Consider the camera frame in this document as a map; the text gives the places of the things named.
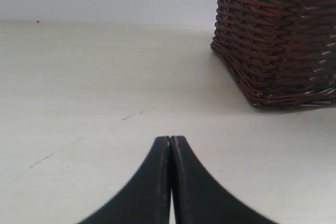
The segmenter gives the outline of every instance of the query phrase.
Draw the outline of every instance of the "woven basket weave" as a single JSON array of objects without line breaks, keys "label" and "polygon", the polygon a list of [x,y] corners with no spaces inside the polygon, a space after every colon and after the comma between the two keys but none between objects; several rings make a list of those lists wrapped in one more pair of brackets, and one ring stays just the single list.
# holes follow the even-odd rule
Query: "woven basket weave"
[{"label": "woven basket weave", "polygon": [[336,103],[336,0],[218,0],[211,48],[259,108]]}]

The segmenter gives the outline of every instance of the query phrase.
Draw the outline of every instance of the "wicker basket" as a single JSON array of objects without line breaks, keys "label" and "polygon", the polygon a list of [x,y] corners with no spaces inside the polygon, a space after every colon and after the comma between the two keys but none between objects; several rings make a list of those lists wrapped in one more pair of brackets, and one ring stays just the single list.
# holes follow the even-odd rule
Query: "wicker basket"
[{"label": "wicker basket", "polygon": [[259,108],[336,103],[336,0],[219,0],[211,48]]}]

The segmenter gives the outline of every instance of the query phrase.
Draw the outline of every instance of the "black object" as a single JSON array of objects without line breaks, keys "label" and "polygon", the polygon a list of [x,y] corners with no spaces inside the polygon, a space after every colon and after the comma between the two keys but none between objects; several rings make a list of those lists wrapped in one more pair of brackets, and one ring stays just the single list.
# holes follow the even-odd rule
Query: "black object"
[{"label": "black object", "polygon": [[80,224],[168,224],[170,191],[176,224],[275,224],[225,190],[185,137],[158,137],[127,185]]}]

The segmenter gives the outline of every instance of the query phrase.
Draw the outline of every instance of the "white table surface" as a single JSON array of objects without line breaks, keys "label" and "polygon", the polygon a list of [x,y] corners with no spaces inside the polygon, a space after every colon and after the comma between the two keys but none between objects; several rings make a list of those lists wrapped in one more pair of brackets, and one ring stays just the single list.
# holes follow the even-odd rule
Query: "white table surface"
[{"label": "white table surface", "polygon": [[336,109],[255,110],[213,31],[0,22],[0,223],[76,223],[179,134],[260,213],[335,224]]}]

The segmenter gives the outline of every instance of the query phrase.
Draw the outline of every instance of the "brown wicker basket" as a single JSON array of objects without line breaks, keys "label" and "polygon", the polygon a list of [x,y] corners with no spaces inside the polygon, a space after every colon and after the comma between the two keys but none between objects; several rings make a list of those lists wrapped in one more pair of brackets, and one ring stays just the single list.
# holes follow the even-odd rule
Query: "brown wicker basket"
[{"label": "brown wicker basket", "polygon": [[211,48],[259,108],[336,103],[336,0],[219,0]]}]

